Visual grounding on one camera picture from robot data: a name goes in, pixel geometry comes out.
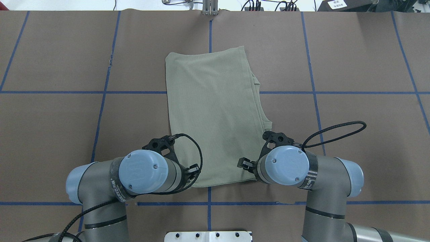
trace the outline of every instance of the metal plate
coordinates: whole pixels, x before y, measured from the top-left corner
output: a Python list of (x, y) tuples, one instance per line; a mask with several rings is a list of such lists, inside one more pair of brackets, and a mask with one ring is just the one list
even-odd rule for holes
[(252, 242), (250, 231), (169, 232), (164, 242)]

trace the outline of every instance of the blue joint cap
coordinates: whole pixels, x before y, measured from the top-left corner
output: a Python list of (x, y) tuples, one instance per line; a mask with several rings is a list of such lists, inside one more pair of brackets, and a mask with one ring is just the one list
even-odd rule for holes
[(281, 185), (296, 185), (306, 178), (309, 160), (298, 147), (279, 146), (267, 155), (265, 168), (274, 182)]
[(124, 157), (118, 173), (125, 189), (144, 194), (156, 191), (165, 183), (169, 168), (162, 155), (138, 149)]
[(88, 169), (88, 167), (90, 167), (94, 163), (97, 163), (97, 162), (78, 166), (75, 169), (73, 169), (67, 176), (66, 192), (69, 195), (70, 201), (76, 204), (82, 204), (81, 201), (79, 201), (79, 197), (78, 197), (79, 183), (85, 171)]
[(360, 194), (361, 188), (364, 186), (364, 175), (361, 167), (352, 161), (347, 161), (336, 157), (344, 164), (351, 181), (351, 193), (348, 197), (356, 197)]

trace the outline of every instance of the blue tape line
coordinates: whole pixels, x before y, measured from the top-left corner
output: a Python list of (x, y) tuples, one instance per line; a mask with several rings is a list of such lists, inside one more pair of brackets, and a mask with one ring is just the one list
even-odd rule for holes
[(72, 202), (0, 202), (0, 206), (82, 206)]
[(305, 91), (260, 91), (260, 94), (313, 94)]
[(166, 91), (106, 91), (107, 94), (167, 94)]
[[(318, 129), (322, 130), (322, 128), (321, 128), (321, 120), (319, 118), (318, 101), (316, 99), (315, 83), (313, 81), (312, 65), (310, 64), (309, 45), (308, 45), (308, 42), (307, 42), (306, 26), (305, 26), (305, 23), (304, 23), (304, 14), (303, 14), (303, 12), (300, 12), (300, 13), (301, 13), (301, 24), (303, 26), (304, 44), (306, 46), (307, 64), (309, 66), (310, 83), (312, 84), (313, 102), (315, 103), (316, 121), (318, 122)], [(323, 134), (322, 133), (319, 135), (319, 139), (320, 139), (320, 142), (324, 142)], [(322, 144), (322, 152), (324, 153), (324, 155), (326, 155), (326, 148), (325, 148), (324, 144)]]
[(97, 129), (95, 130), (95, 138), (94, 138), (94, 145), (92, 147), (91, 162), (94, 162), (94, 158), (95, 158), (95, 148), (96, 148), (97, 142), (98, 142), (98, 134), (100, 133), (101, 115), (103, 114), (104, 101), (106, 99), (106, 93), (107, 93), (108, 84), (109, 84), (109, 76), (111, 74), (112, 60), (114, 59), (115, 43), (117, 40), (118, 26), (120, 24), (120, 17), (121, 17), (121, 11), (118, 11), (117, 25), (115, 27), (114, 40), (112, 41), (111, 59), (109, 61), (109, 67), (107, 68), (106, 81), (104, 83), (103, 98), (101, 99), (100, 113), (98, 115), (98, 121), (97, 121)]
[(329, 92), (329, 91), (317, 91), (317, 94), (415, 94), (415, 92)]
[(212, 202), (214, 206), (278, 206), (278, 205), (305, 205), (306, 202), (295, 202), (293, 204), (281, 202)]
[(209, 53), (212, 53), (212, 21), (209, 21)]
[[(0, 91), (5, 94), (104, 94), (104, 91)], [(430, 92), (344, 92), (316, 91), (316, 94), (384, 94), (384, 95), (429, 95)], [(167, 94), (166, 91), (106, 91), (106, 94)], [(312, 91), (260, 91), (260, 94), (313, 94)]]
[[(212, 20), (209, 21), (209, 53), (212, 53)], [(212, 188), (208, 187), (208, 231), (212, 231)]]
[(430, 201), (348, 201), (348, 205), (377, 205), (377, 204), (430, 204)]
[(396, 18), (394, 17), (394, 12), (391, 11), (391, 18), (393, 20), (394, 31), (396, 32), (397, 40), (399, 42), (400, 50), (402, 51), (403, 59), (405, 60), (406, 68), (408, 69), (409, 77), (411, 78), (412, 86), (414, 87), (415, 94), (417, 95), (418, 103), (420, 105), (421, 113), (423, 114), (424, 122), (427, 126), (427, 131), (430, 135), (430, 125), (427, 120), (426, 112), (424, 111), (423, 104), (421, 102), (420, 95), (418, 94), (417, 85), (415, 84), (414, 76), (412, 75), (411, 68), (409, 66), (408, 58), (406, 58), (405, 50), (403, 49), (402, 41), (400, 40), (399, 31), (397, 30)]
[(208, 231), (212, 231), (212, 188), (208, 187)]
[[(137, 206), (207, 206), (208, 202), (138, 202)], [(211, 202), (211, 206), (291, 206), (306, 205), (306, 202), (292, 204), (281, 202)], [(348, 205), (395, 205), (395, 204), (430, 204), (430, 200), (398, 201), (348, 201)], [(0, 202), (0, 206), (82, 206), (72, 202)]]
[(103, 91), (1, 91), (9, 94), (102, 94)]
[(138, 202), (137, 206), (207, 206), (207, 202)]
[(13, 51), (12, 51), (12, 55), (10, 56), (9, 63), (7, 64), (6, 71), (3, 76), (3, 80), (0, 84), (0, 91), (3, 89), (7, 74), (9, 72), (10, 65), (12, 64), (12, 60), (13, 60), (13, 57), (15, 56), (16, 48), (18, 48), (18, 44), (19, 44), (19, 41), (21, 40), (22, 32), (24, 32), (25, 24), (27, 23), (27, 19), (29, 15), (30, 15), (30, 11), (27, 11), (27, 15), (25, 16), (24, 23), (22, 23), (22, 27), (21, 27), (21, 31), (19, 32), (18, 39), (16, 39), (15, 47), (13, 47)]

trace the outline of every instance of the olive green fabric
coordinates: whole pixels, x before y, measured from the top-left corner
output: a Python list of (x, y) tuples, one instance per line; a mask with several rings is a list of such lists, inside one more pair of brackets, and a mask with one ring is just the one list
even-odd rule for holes
[[(255, 179), (237, 168), (239, 158), (258, 159), (264, 131), (272, 128), (260, 104), (257, 78), (244, 47), (217, 53), (166, 58), (166, 86), (172, 134), (186, 133), (200, 145), (203, 169), (195, 187)], [(192, 142), (178, 139), (181, 162), (199, 163)]]

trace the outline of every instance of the white label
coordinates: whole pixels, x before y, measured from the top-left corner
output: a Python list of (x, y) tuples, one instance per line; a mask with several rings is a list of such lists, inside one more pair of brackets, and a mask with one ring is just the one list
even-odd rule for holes
[(334, 0), (327, 3), (332, 9), (340, 9), (347, 7), (347, 4), (344, 2), (344, 0)]

